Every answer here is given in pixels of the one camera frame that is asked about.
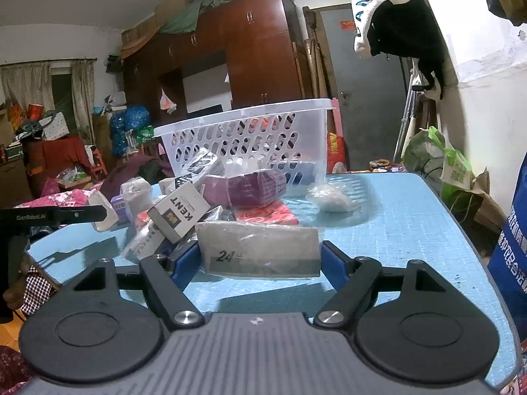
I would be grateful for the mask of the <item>blue shopping bag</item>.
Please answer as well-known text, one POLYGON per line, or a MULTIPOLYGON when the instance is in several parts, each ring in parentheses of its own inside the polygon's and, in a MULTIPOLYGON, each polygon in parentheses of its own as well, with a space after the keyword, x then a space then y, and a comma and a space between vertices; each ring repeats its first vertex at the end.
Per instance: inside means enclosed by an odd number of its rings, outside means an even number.
POLYGON ((524 164, 518 176, 511 210, 488 263, 488 270, 513 318, 520 341, 526 339, 526 230, 526 164, 524 164))

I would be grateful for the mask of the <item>grey packet marked 24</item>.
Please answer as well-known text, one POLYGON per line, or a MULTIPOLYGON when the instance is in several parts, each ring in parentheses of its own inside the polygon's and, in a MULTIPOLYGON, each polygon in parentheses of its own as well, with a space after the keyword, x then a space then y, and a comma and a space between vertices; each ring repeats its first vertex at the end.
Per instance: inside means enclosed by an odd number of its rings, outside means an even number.
POLYGON ((318 230, 235 221, 196 225, 205 272, 223 277, 303 278, 321 272, 318 230))

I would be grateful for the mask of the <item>grey metal door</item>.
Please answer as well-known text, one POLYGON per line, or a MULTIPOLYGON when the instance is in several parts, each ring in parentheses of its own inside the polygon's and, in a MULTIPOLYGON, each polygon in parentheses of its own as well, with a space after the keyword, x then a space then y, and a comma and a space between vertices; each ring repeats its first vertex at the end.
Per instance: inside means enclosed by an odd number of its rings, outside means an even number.
POLYGON ((351 7, 321 11, 336 82, 351 170, 391 159, 399 136, 408 86, 405 62, 393 55, 361 58, 355 52, 351 7))

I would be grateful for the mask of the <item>black hanging garment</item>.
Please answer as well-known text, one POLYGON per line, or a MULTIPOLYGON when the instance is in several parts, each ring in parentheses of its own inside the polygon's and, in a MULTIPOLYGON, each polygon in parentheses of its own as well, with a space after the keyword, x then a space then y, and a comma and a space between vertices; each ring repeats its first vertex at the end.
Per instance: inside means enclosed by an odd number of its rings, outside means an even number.
POLYGON ((409 0, 403 4, 384 1, 374 11, 367 38, 371 56, 384 53, 416 59, 420 73, 428 82, 425 89, 431 90, 437 79, 439 98, 443 97, 443 44, 425 0, 409 0))

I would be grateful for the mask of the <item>white KENT box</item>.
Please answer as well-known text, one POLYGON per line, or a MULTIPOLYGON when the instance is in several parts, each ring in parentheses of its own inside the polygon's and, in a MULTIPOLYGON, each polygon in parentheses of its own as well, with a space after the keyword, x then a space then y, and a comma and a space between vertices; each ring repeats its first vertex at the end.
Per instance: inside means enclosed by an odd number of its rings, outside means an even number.
POLYGON ((147 213, 163 235, 177 244, 209 209, 203 195, 188 182, 166 195, 147 213))

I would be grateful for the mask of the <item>white plastic laundry basket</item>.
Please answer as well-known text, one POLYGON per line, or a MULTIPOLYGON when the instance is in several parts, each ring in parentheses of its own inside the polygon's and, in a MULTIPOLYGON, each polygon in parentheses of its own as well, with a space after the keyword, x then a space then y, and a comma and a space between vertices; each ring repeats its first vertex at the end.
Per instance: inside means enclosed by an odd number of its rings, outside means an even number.
POLYGON ((325 180, 328 98, 271 103, 174 122, 153 130, 174 174, 204 148, 227 176, 273 169, 287 178, 286 195, 300 197, 325 180))

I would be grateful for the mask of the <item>clear bag with white content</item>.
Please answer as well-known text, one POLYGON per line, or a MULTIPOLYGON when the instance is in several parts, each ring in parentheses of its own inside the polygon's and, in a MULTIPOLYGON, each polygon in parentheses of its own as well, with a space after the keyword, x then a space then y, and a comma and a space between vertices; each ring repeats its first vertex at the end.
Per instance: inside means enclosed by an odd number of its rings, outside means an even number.
POLYGON ((350 198, 340 186, 333 184, 314 185, 305 198, 319 210, 330 213, 348 213, 361 206, 359 201, 350 198))

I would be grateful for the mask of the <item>purple wrapped package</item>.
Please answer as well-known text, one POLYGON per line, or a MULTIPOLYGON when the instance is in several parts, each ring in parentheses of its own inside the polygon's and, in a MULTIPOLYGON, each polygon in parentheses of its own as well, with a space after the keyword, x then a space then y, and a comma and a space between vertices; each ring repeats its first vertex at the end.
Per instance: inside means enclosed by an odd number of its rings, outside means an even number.
POLYGON ((212 206, 261 208, 285 194, 287 177, 277 170, 257 170, 239 176, 205 176, 201 193, 212 206))

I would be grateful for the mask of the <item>dark red wooden wardrobe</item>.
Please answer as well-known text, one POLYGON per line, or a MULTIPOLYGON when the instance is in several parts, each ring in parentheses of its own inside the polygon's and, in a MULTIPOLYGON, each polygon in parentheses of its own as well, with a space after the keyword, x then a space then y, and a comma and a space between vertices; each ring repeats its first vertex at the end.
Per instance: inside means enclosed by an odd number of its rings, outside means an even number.
POLYGON ((177 103, 174 119, 188 107, 183 79, 216 64, 229 74, 236 108, 312 96, 309 69, 291 0, 234 0, 201 14, 195 31, 156 33, 123 61, 129 104, 150 110, 153 120, 169 120, 159 108, 161 94, 177 103))

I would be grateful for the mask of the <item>green white shopping bag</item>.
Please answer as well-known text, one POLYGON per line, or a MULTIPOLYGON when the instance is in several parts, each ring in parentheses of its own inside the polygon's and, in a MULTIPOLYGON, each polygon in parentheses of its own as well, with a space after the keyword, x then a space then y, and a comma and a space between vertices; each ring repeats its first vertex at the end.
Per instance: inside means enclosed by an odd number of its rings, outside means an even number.
POLYGON ((452 202, 456 192, 472 188, 469 161, 436 127, 423 129, 409 140, 402 162, 408 172, 420 175, 445 203, 452 202))

